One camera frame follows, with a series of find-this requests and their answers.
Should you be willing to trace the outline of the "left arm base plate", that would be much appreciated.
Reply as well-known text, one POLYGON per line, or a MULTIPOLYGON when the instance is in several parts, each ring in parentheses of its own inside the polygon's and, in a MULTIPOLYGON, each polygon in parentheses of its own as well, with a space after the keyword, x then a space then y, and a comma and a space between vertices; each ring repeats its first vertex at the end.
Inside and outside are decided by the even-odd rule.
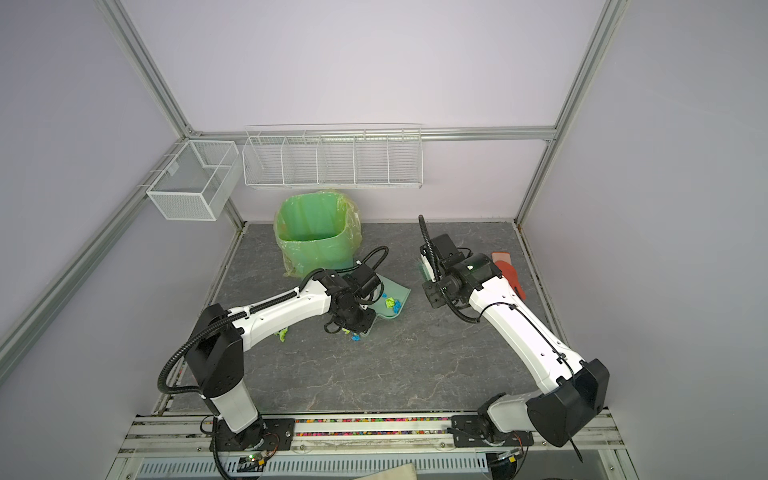
POLYGON ((221 420, 216 421, 212 430, 212 441, 220 452, 284 451, 291 448, 295 426, 294 418, 267 418, 257 420, 240 433, 233 433, 221 420))

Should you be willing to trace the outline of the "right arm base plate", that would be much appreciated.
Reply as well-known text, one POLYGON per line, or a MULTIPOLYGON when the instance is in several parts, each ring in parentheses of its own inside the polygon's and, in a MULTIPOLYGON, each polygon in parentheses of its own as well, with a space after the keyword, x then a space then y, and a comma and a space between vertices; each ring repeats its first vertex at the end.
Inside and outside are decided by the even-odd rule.
POLYGON ((450 418, 448 433, 456 447, 530 447, 533 435, 528 431, 499 431, 492 423, 477 413, 454 415, 450 418))

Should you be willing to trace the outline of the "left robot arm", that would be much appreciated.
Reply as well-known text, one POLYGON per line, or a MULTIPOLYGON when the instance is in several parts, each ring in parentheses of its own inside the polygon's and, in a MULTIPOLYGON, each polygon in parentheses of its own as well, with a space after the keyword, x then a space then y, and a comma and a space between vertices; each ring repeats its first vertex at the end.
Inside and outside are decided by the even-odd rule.
POLYGON ((378 246, 352 267, 312 270, 298 286, 267 300, 230 309, 206 307, 192 334, 162 367, 157 389, 171 396, 199 396, 235 434, 255 428, 261 414, 245 386, 245 352, 322 315, 329 316, 328 334, 368 332, 376 318, 373 304, 384 293, 377 268, 388 253, 388 247, 378 246))

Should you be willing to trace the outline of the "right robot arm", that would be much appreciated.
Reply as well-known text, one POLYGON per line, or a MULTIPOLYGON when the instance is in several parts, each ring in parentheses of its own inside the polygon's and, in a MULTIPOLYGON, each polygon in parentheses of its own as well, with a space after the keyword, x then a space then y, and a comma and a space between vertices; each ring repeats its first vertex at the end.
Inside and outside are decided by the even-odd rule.
POLYGON ((598 359, 585 360, 527 307, 491 257, 465 255, 447 234, 430 235, 418 220, 423 245, 425 294, 434 308, 447 306, 466 323, 487 321, 522 360, 536 392, 500 393, 478 410, 478 435, 500 444, 516 431, 535 431, 555 447, 576 434, 604 408, 610 373, 598 359))

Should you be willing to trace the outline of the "mint green dustpan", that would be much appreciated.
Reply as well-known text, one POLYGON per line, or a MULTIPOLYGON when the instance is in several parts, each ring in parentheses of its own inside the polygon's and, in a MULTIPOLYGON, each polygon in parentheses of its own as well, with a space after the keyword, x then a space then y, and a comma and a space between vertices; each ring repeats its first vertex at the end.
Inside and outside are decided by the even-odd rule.
POLYGON ((411 289, 382 275, 379 279, 381 281, 381 287, 378 289, 380 296, 367 309, 375 313, 374 322, 394 320, 403 312, 411 289))

